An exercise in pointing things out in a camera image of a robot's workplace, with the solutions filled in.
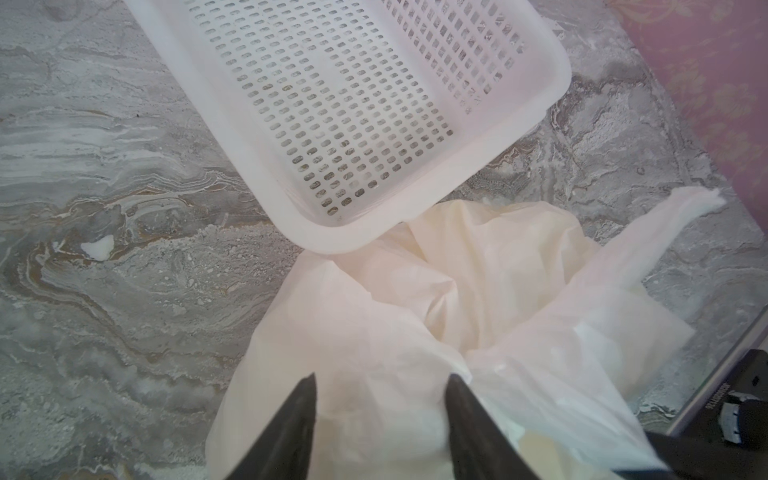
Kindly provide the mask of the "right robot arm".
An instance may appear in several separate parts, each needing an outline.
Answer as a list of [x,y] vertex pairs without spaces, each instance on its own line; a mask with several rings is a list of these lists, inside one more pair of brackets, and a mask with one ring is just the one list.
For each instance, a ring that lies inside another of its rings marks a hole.
[[767,352],[747,351],[676,435],[646,434],[669,469],[622,479],[765,479]]

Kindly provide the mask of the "white perforated plastic basket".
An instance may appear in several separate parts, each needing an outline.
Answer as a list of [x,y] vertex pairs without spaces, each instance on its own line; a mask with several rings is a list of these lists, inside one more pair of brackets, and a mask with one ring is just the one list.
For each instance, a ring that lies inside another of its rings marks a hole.
[[568,55],[526,1],[131,1],[276,228],[323,254],[419,216],[534,129]]

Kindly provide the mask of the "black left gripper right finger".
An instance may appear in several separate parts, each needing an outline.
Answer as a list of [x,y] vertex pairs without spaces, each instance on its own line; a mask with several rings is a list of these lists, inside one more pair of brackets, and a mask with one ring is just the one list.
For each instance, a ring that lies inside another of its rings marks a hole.
[[456,480],[538,479],[460,375],[449,376],[444,401]]

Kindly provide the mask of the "white plastic bag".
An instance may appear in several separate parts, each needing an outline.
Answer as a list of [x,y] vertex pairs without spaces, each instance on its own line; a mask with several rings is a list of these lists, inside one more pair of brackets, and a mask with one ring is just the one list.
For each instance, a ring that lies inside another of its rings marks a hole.
[[628,402],[691,338],[643,279],[715,190],[681,187],[605,245],[545,202],[433,206],[356,251],[301,253],[208,434],[223,479],[314,376],[312,479],[449,479],[460,376],[547,479],[661,466]]

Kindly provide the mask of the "aluminium front rail frame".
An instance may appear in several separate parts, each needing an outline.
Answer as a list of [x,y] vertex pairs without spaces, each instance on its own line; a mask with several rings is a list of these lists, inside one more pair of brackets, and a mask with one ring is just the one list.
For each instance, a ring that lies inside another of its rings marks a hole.
[[767,306],[763,306],[750,326],[684,404],[665,433],[671,436],[681,434],[684,428],[691,423],[694,415],[699,410],[702,410],[705,404],[721,390],[721,384],[725,382],[727,376],[735,369],[738,362],[749,350],[761,349],[766,338]]

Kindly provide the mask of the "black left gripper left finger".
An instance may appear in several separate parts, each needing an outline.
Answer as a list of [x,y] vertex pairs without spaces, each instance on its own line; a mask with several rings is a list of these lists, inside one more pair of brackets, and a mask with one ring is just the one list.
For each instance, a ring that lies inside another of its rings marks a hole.
[[228,480],[304,480],[308,477],[316,421],[315,374],[288,395]]

